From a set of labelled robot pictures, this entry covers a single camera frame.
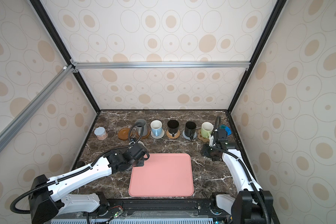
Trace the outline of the black mug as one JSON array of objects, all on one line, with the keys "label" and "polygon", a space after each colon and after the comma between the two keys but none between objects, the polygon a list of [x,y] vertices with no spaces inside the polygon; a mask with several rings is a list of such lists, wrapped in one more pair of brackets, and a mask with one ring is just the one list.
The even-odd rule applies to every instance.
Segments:
[{"label": "black mug", "polygon": [[177,120],[171,119],[167,123],[168,130],[172,135],[179,130],[179,122]]},{"label": "black mug", "polygon": [[196,132],[196,128],[197,128],[197,125],[195,122],[193,121],[188,121],[186,124],[185,124],[185,134],[187,136],[190,136],[190,138],[192,139],[193,138],[193,135],[194,135],[194,132]]}]

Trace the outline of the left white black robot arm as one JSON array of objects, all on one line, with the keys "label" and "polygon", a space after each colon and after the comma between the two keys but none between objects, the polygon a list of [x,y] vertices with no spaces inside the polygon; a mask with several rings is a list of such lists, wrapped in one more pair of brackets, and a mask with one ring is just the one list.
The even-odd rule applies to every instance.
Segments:
[{"label": "left white black robot arm", "polygon": [[33,224],[43,224],[55,216],[77,211],[94,212],[102,203],[97,194],[89,195],[93,206],[82,205],[71,199],[65,200],[72,191],[117,172],[133,167],[142,167],[150,158],[148,150],[141,142],[117,147],[101,153],[92,163],[71,172],[47,178],[38,176],[31,190],[12,201],[10,210],[17,214],[29,214]]}]

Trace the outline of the blue woven round coaster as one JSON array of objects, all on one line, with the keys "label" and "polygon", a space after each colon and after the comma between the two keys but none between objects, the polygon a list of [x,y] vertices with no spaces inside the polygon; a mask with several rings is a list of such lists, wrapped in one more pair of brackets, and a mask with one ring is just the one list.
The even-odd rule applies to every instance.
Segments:
[{"label": "blue woven round coaster", "polygon": [[190,136],[187,136],[187,135],[185,134],[185,131],[183,131],[183,137],[184,137],[185,139],[191,141],[191,140],[194,140],[194,139],[197,138],[197,133],[194,132],[193,138],[191,139]]}]

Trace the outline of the blue lidded white jar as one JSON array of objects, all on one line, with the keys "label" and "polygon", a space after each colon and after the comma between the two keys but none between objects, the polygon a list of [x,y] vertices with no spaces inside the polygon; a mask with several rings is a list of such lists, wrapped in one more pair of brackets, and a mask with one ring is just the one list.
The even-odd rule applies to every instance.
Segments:
[{"label": "blue lidded white jar", "polygon": [[231,135],[231,129],[228,126],[221,125],[220,128],[224,129],[226,131],[226,133],[227,133],[228,136]]}]

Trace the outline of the dark brown round coaster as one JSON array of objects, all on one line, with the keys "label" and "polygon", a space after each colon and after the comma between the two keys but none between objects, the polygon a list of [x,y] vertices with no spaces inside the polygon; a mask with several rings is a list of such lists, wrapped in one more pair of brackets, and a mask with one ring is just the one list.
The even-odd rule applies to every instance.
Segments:
[{"label": "dark brown round coaster", "polygon": [[[146,134],[146,135],[143,135],[143,136],[141,137],[141,139],[146,139],[146,138],[148,138],[148,136],[150,135],[150,133],[151,133],[151,130],[149,129],[148,132],[147,132],[147,134]],[[139,133],[136,132],[136,137],[139,138],[139,136],[140,136]]]}]

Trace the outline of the brown wooden round coaster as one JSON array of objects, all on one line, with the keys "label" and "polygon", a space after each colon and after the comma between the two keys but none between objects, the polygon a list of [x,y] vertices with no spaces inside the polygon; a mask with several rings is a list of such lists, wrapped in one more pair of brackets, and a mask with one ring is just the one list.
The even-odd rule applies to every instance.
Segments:
[{"label": "brown wooden round coaster", "polygon": [[130,128],[123,128],[118,132],[118,138],[121,140],[128,140],[128,133]]}]

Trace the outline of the cork paw print coaster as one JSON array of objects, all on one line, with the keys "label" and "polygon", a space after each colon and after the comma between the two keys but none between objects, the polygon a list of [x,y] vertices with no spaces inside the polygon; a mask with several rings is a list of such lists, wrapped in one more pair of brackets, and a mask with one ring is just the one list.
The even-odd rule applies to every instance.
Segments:
[{"label": "cork paw print coaster", "polygon": [[200,130],[200,129],[198,130],[197,137],[198,137],[198,139],[199,139],[201,142],[204,142],[204,143],[208,143],[208,142],[210,141],[209,138],[204,138],[204,137],[201,135],[201,130]]}]

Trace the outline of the white mug pink handle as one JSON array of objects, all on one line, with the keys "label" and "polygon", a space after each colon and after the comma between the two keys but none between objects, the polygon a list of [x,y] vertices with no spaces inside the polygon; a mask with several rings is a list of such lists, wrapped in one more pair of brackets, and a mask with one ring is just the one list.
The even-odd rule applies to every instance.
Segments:
[{"label": "white mug pink handle", "polygon": [[144,147],[144,146],[145,146],[144,143],[141,142],[141,141],[138,141],[138,144],[139,144],[141,147]]}]

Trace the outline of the white mug blue handle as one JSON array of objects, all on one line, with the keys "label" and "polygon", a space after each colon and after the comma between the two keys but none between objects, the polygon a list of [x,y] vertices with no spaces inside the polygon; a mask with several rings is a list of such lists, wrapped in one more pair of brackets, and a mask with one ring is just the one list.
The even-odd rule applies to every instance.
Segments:
[{"label": "white mug blue handle", "polygon": [[158,136],[159,133],[160,133],[160,131],[158,131],[158,130],[162,130],[162,122],[159,121],[159,120],[154,120],[154,121],[151,122],[150,126],[151,126],[151,130],[152,129],[155,130],[156,131],[156,136]]}]

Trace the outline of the grey lidded pink jar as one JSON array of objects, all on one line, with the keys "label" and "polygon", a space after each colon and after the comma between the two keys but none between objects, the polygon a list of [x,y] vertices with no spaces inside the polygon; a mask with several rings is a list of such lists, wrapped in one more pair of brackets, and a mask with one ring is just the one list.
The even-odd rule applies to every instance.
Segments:
[{"label": "grey lidded pink jar", "polygon": [[108,134],[104,127],[98,127],[94,130],[94,134],[98,138],[98,140],[104,140],[107,138]]}]

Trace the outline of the grey mug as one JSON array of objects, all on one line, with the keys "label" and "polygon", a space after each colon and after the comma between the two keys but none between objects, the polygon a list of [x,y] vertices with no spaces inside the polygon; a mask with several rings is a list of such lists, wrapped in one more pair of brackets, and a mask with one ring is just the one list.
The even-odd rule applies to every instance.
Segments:
[{"label": "grey mug", "polygon": [[136,132],[139,133],[139,135],[142,134],[142,136],[143,136],[143,135],[147,134],[148,127],[147,127],[147,122],[144,119],[136,120],[135,124],[137,124],[135,129],[136,129]]}]

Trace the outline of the horizontal aluminium frame bar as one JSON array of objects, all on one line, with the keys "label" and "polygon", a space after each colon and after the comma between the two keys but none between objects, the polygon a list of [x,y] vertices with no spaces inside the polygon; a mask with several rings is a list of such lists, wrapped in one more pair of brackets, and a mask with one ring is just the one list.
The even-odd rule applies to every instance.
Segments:
[{"label": "horizontal aluminium frame bar", "polygon": [[249,68],[249,61],[210,62],[74,62],[76,69],[173,69],[173,68]]}]

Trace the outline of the diagonal aluminium frame bar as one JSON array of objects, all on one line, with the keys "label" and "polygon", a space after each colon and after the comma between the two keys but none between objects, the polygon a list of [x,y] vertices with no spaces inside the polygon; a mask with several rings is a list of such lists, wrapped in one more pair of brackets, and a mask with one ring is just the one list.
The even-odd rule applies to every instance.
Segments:
[{"label": "diagonal aluminium frame bar", "polygon": [[8,126],[0,133],[0,153],[28,122],[28,120],[37,112],[45,103],[48,97],[63,82],[67,75],[73,73],[73,65],[66,65],[54,79],[15,117]]}]

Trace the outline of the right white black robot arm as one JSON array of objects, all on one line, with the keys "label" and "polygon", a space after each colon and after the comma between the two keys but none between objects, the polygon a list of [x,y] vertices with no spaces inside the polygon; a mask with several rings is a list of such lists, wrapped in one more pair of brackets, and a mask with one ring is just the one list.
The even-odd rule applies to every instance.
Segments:
[{"label": "right white black robot arm", "polygon": [[273,196],[256,182],[247,168],[242,154],[231,144],[209,146],[201,150],[204,157],[212,161],[223,161],[234,180],[237,196],[213,193],[211,211],[213,214],[226,212],[233,224],[270,224],[272,222]]}]

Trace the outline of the rattan woven round coaster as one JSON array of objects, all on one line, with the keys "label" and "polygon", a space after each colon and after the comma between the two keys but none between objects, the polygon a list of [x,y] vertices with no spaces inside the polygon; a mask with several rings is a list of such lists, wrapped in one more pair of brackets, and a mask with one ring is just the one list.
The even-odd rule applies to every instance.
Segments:
[{"label": "rattan woven round coaster", "polygon": [[166,135],[170,139],[177,139],[180,136],[180,131],[178,130],[176,133],[174,133],[174,135],[172,135],[172,133],[170,133],[169,130],[167,130]]}]

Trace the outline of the pink tray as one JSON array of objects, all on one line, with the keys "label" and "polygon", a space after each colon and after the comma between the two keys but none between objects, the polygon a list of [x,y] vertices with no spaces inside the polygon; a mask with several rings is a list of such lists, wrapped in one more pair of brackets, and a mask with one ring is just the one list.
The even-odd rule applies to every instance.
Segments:
[{"label": "pink tray", "polygon": [[144,166],[132,169],[128,193],[132,197],[190,197],[194,194],[188,154],[151,154]]}]

